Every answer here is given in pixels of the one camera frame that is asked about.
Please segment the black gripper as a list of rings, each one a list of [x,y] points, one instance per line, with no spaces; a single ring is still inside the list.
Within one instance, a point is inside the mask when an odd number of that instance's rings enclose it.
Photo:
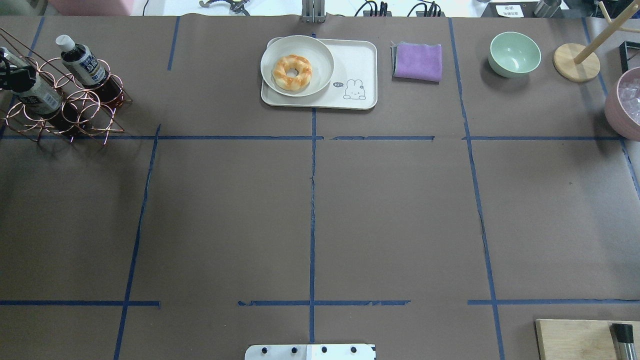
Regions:
[[[13,92],[26,92],[29,90],[29,66],[7,68],[2,64],[0,68],[0,87],[3,90]]]

